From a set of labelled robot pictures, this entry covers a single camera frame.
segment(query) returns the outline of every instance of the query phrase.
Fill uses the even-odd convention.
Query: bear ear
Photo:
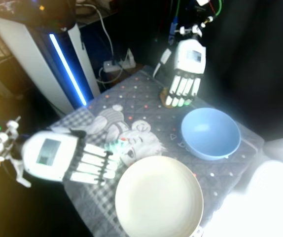
[[[132,130],[137,130],[139,132],[150,132],[151,126],[148,122],[144,120],[138,120],[133,122]]]

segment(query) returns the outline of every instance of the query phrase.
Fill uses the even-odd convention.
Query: green wire
[[[218,11],[216,12],[216,16],[218,16],[218,15],[220,14],[221,9],[222,9],[222,1],[219,0],[219,9],[218,9]]]
[[[180,8],[180,0],[177,1],[177,11],[176,16],[179,14],[179,8]]]

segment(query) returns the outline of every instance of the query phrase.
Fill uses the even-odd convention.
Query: bright white light
[[[76,89],[76,92],[77,92],[77,94],[78,94],[78,96],[79,96],[79,98],[81,100],[81,103],[84,106],[87,105],[87,102],[86,102],[86,100],[84,99],[84,97],[83,97],[83,95],[81,93],[81,90],[80,90],[80,88],[79,88],[79,86],[78,86],[78,84],[76,82],[76,79],[73,77],[71,69],[68,66],[68,63],[67,63],[67,61],[66,61],[66,59],[65,59],[65,57],[63,55],[63,52],[62,52],[61,48],[58,45],[58,42],[57,42],[55,36],[53,34],[50,34],[49,37],[52,40],[52,43],[53,43],[53,45],[54,45],[54,47],[55,47],[55,49],[56,49],[56,51],[58,53],[59,58],[61,59],[63,65],[64,65],[64,67],[66,69],[66,72],[67,72],[69,78],[71,79],[71,82],[72,82],[74,88]]]

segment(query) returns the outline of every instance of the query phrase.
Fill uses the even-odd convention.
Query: white plate
[[[147,157],[121,177],[115,208],[130,237],[189,237],[200,224],[203,195],[184,164],[169,157]]]

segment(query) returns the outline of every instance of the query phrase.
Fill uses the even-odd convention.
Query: table
[[[165,155],[184,163],[196,174],[203,191],[201,227],[204,227],[240,180],[264,141],[238,124],[243,141],[228,159],[206,161],[194,157],[181,140],[180,122],[189,111],[210,105],[197,98],[187,107],[165,108],[159,98],[162,84],[152,79],[151,75],[152,69],[144,67],[95,98],[87,107],[67,115],[53,126],[85,126],[87,142],[102,147],[104,143],[121,137],[142,136],[143,142],[132,145],[134,152],[127,152],[125,161],[131,157],[140,159],[143,154]],[[127,166],[122,164],[116,177],[102,187],[63,181],[66,193],[95,237],[127,236],[117,219],[114,204],[117,183],[126,169]]]

